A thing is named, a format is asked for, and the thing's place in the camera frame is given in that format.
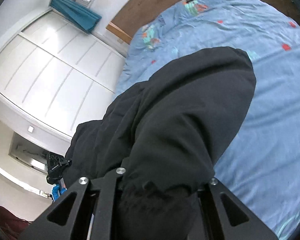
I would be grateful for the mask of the blue and white gloved hand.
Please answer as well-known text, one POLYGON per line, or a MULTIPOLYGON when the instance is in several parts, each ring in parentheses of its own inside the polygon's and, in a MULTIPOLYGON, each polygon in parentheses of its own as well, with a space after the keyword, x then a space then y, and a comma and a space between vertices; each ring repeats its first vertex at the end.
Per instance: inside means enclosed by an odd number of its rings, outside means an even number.
POLYGON ((52 188, 52 200, 55 202, 61 195, 66 192, 67 188, 62 186, 61 184, 55 184, 52 188))

